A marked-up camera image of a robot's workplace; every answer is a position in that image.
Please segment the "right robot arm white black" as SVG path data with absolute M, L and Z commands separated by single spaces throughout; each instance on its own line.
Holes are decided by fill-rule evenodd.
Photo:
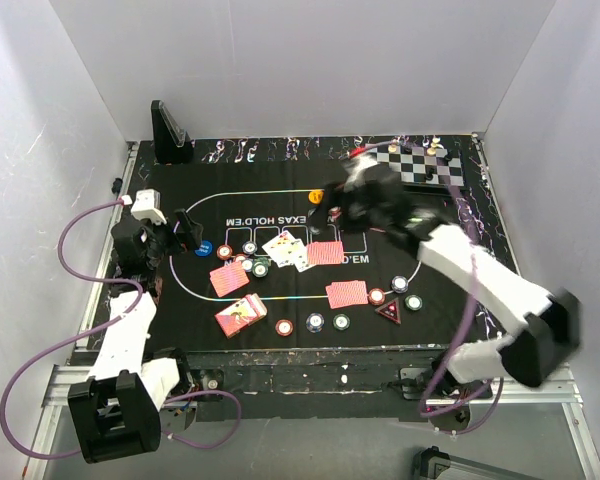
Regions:
M 323 230 L 338 210 L 346 232 L 382 230 L 394 246 L 465 290 L 505 330 L 500 339 L 452 342 L 432 373 L 440 395 L 455 397 L 473 381 L 504 375 L 538 388 L 579 349 L 581 303 L 574 294 L 552 293 L 504 266 L 442 212 L 415 203 L 388 166 L 371 163 L 348 173 L 344 183 L 325 187 L 310 226 Z

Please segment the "yellow dealer button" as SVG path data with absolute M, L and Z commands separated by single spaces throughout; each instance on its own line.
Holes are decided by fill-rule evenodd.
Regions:
M 324 191 L 321 189 L 314 189 L 308 193 L 308 199 L 314 205 L 318 205 L 323 200 L 323 198 Z

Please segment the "red poker chip stack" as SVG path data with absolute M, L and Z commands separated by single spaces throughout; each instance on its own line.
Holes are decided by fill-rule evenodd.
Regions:
M 276 323 L 275 330 L 279 336 L 286 337 L 293 333 L 294 325 L 287 319 L 281 319 Z

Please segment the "eight of hearts card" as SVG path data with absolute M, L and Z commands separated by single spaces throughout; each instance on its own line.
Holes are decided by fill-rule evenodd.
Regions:
M 278 267 L 283 267 L 291 263 L 289 251 L 295 240 L 296 238 L 290 232 L 282 231 L 266 242 L 262 248 Z

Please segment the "green poker chip stack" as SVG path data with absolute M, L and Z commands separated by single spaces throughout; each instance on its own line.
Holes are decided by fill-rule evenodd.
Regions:
M 347 315 L 338 314 L 334 316 L 332 323 L 336 330 L 344 331 L 349 328 L 350 319 Z

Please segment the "four of spades card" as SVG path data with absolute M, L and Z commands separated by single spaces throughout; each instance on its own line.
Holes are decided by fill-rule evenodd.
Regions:
M 314 265 L 309 262 L 307 247 L 304 244 L 295 245 L 289 253 L 290 260 L 298 273 L 305 272 Z

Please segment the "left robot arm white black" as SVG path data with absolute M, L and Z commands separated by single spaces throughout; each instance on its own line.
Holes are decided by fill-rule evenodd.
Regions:
M 114 323 L 106 329 L 86 379 L 68 393 L 88 463 L 157 450 L 165 400 L 183 399 L 192 390 L 193 377 L 181 350 L 145 350 L 161 294 L 158 266 L 164 258 L 194 251 L 202 243 L 202 226 L 182 209 L 175 215 L 178 228 L 153 211 L 128 215 L 111 229 L 117 261 L 109 299 Z

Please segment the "black triangular all-in marker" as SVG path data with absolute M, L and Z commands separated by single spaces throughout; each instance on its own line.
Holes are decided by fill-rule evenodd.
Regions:
M 400 307 L 397 298 L 394 298 L 388 301 L 387 303 L 380 305 L 378 308 L 375 309 L 375 312 L 383 318 L 392 321 L 396 325 L 401 324 Z

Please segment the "red backed playing card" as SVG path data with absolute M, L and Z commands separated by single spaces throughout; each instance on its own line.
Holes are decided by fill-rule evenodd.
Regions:
M 209 273 L 211 285 L 219 298 L 238 290 L 249 283 L 249 277 L 241 262 L 232 262 Z

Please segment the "red playing card deck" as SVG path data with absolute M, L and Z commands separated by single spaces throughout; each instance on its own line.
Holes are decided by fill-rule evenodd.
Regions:
M 257 294 L 248 294 L 217 313 L 215 319 L 224 335 L 231 338 L 267 314 L 261 298 Z

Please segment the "blue small blind button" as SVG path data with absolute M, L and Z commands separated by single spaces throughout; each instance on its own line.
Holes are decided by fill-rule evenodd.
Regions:
M 213 244 L 210 241 L 203 240 L 194 253 L 199 257 L 208 257 L 214 251 Z

